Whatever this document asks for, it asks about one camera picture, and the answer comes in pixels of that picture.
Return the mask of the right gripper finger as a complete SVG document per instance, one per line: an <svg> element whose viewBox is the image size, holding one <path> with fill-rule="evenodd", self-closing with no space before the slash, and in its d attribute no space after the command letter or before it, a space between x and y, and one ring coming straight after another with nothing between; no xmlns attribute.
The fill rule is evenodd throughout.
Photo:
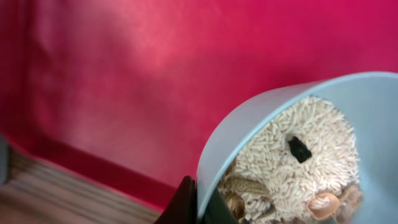
<svg viewBox="0 0 398 224"><path fill-rule="evenodd" d="M154 224L238 224L221 194L215 190L204 216L197 214L197 188L190 176L185 176L167 208Z"/></svg>

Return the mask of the rice and food scraps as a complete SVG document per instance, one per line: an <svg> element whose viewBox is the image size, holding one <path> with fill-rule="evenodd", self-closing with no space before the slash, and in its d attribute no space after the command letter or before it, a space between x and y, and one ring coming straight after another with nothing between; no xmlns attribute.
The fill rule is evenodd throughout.
<svg viewBox="0 0 398 224"><path fill-rule="evenodd" d="M239 223L349 223L363 200L354 129L308 96L268 122L233 159L218 192Z"/></svg>

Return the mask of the light blue bowl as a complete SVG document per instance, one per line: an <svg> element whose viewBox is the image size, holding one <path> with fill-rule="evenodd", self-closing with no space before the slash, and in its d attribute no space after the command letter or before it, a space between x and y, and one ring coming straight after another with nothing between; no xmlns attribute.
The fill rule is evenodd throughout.
<svg viewBox="0 0 398 224"><path fill-rule="evenodd" d="M223 172L266 123L296 101L332 102L354 126L363 202L352 223L397 223L397 74L364 72L269 90L245 101L217 126L197 169L201 220Z"/></svg>

